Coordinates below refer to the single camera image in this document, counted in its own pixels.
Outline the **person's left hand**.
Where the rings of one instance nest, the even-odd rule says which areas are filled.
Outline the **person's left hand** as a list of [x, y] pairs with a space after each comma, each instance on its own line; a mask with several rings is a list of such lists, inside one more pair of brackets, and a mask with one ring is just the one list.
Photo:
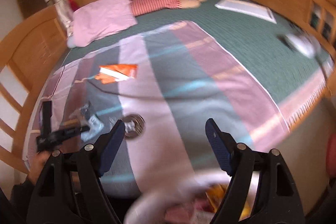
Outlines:
[[32, 163], [30, 165], [30, 171], [27, 175], [27, 179], [33, 184], [36, 185], [37, 180], [41, 174], [41, 171], [43, 170], [45, 163], [49, 159], [51, 155], [50, 151], [42, 151], [37, 153], [32, 160]]

